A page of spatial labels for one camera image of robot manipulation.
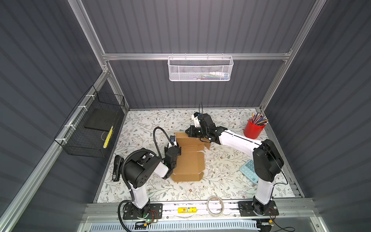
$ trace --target white mesh basket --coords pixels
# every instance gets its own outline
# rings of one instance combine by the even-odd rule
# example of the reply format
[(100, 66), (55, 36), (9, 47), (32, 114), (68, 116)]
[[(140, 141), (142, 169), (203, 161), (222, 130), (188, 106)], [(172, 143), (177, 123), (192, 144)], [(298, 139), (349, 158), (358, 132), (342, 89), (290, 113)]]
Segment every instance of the white mesh basket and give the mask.
[(229, 81), (233, 68), (231, 56), (169, 56), (171, 81)]

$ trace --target cardboard box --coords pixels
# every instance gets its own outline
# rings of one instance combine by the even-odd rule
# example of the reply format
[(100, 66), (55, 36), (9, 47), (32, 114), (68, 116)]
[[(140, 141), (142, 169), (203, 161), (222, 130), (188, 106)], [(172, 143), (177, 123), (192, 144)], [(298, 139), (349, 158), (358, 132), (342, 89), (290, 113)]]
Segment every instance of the cardboard box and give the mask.
[(205, 157), (201, 151), (205, 147), (210, 149), (211, 143), (188, 137), (186, 133), (175, 133), (175, 136), (182, 148), (182, 154), (177, 159), (177, 167), (174, 168), (171, 178), (175, 182), (200, 181), (205, 170)]

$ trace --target floral pattern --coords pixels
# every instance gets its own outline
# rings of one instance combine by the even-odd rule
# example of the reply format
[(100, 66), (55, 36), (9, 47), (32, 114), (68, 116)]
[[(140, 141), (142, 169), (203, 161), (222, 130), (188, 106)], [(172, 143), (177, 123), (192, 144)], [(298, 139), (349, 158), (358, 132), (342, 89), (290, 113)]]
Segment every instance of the floral pattern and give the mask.
[[(224, 126), (240, 135), (243, 135), (251, 113), (256, 112), (255, 109), (203, 111), (210, 114), (217, 126)], [(126, 157), (142, 147), (157, 152), (152, 137), (153, 129), (160, 126), (169, 135), (184, 132), (193, 123), (191, 115), (194, 112), (194, 110), (129, 111), (114, 156)], [(263, 130), (257, 139), (267, 138)], [(156, 140), (160, 151), (163, 152), (167, 139), (160, 130), (156, 131)], [(239, 168), (250, 159), (248, 155), (216, 143), (211, 145), (210, 150), (205, 149), (203, 152), (206, 169), (201, 181), (174, 182), (171, 178), (163, 180), (152, 174), (146, 183), (151, 201), (207, 200), (212, 195), (222, 199), (248, 199), (254, 196), (257, 186), (239, 171)], [(114, 157), (100, 190), (98, 203), (119, 202), (131, 198), (122, 179), (118, 182), (112, 181), (113, 161)], [(278, 177), (278, 182), (286, 182), (282, 174)], [(273, 196), (294, 197), (294, 194), (290, 185), (280, 184), (274, 188)]]

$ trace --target wire basket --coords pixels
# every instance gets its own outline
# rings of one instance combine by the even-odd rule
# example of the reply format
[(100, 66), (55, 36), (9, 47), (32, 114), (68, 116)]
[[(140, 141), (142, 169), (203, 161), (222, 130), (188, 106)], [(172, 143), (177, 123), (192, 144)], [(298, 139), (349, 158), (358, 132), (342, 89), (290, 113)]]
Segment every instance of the wire basket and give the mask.
[(231, 56), (169, 56), (171, 81), (229, 81), (233, 68)]
[[(56, 136), (55, 141), (61, 145), (69, 155), (98, 158), (109, 156), (110, 149), (108, 149), (107, 146), (112, 146), (112, 143), (115, 142), (112, 140), (111, 136), (116, 130), (119, 130), (119, 126), (121, 125), (120, 122), (124, 118), (124, 102), (124, 97), (121, 95), (95, 91), (93, 95), (90, 95), (85, 105), (78, 106), (82, 109), (78, 113), (76, 119), (69, 125), (66, 125), (68, 119), (65, 121), (63, 124), (64, 126), (59, 130), (57, 136), (64, 127), (68, 127), (67, 132), (63, 138), (57, 138)], [(115, 112), (112, 130), (110, 132), (84, 127), (95, 109)]]

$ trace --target blue calculator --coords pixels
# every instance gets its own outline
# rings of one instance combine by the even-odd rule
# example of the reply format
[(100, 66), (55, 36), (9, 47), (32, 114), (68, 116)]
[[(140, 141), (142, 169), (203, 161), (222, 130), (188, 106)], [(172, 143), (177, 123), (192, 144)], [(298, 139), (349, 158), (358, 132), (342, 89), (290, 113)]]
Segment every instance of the blue calculator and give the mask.
[(249, 160), (247, 161), (241, 168), (240, 168), (240, 171), (242, 172), (242, 174), (244, 174), (249, 180), (251, 180), (251, 182), (253, 182), (254, 184), (257, 184), (257, 181), (259, 179), (259, 177), (257, 176), (257, 174), (255, 173), (255, 168), (254, 168), (254, 161), (253, 160)]

